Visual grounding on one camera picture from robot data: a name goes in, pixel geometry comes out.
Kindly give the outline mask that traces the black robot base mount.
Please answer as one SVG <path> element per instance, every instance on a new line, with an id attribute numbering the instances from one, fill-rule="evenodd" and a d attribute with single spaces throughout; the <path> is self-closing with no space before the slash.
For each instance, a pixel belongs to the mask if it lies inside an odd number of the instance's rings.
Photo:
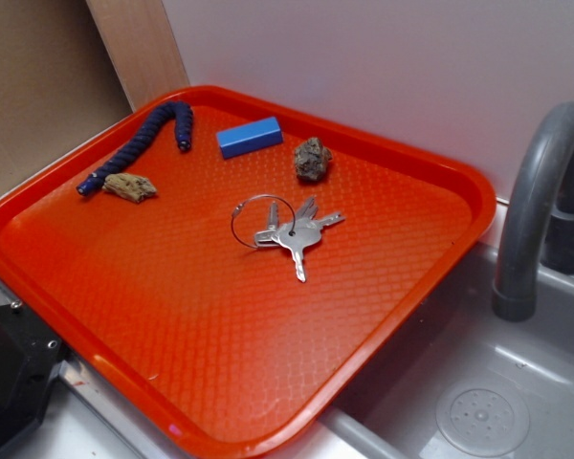
<path id="1" fill-rule="evenodd" d="M 42 425 L 65 355 L 30 307 L 0 306 L 0 458 Z"/>

